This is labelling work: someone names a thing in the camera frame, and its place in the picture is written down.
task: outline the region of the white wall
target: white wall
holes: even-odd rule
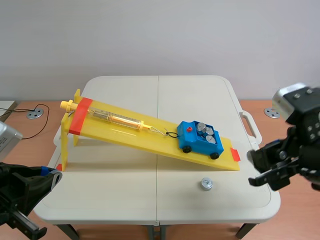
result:
[[[211,74],[241,99],[320,85],[320,0],[0,1],[0,99],[69,99],[97,76]]]

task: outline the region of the white folding table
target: white folding table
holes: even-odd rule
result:
[[[258,172],[247,152],[258,149],[262,137],[225,78],[100,76],[86,84],[82,96],[177,124],[196,120],[213,125],[231,139],[241,161],[240,171],[225,171],[82,137],[78,146],[69,146],[61,182],[34,209],[71,239],[78,238],[71,224],[147,225],[153,238],[152,226],[245,223],[237,233],[241,239],[278,212],[278,192],[268,185],[249,185],[248,178]],[[49,167],[60,161],[59,138],[60,130]],[[204,177],[213,181],[210,191],[199,186]],[[164,227],[161,232],[164,239]]]

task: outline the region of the black wheel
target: black wheel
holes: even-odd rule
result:
[[[191,153],[192,149],[190,146],[184,146],[182,148],[182,152],[184,152],[185,154]]]
[[[211,154],[210,154],[210,158],[211,158],[212,160],[218,159],[218,158],[219,158],[219,154],[216,153],[216,152],[211,153]]]

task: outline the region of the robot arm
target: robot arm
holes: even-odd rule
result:
[[[304,176],[320,191],[320,88],[297,83],[277,91],[272,105],[289,127],[285,139],[248,152],[261,173],[249,178],[252,186],[269,184],[276,191],[290,184],[295,174]]]
[[[2,159],[22,138],[21,133],[0,122],[0,225],[18,228],[29,239],[42,238],[41,228],[26,216],[61,180],[62,173],[44,166],[6,164]]]

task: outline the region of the blue toy car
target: blue toy car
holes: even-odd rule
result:
[[[196,152],[214,160],[224,151],[219,133],[213,126],[198,121],[182,121],[176,129],[179,148],[186,154]]]

